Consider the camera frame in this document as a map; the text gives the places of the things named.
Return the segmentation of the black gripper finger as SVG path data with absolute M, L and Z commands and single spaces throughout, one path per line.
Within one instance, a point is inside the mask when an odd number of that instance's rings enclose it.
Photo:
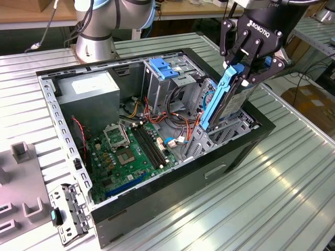
M 250 18 L 224 19 L 221 23 L 220 54 L 226 65 L 251 67 Z
M 261 73 L 254 73 L 254 61 L 257 58 L 261 47 L 262 40 L 255 39 L 254 46 L 251 48 L 248 57 L 244 63 L 244 70 L 242 72 L 242 85 L 256 85 L 263 80 L 275 75 L 276 73 L 279 73 L 285 67 L 284 61 L 275 56 L 271 60 L 270 67 L 267 70 Z

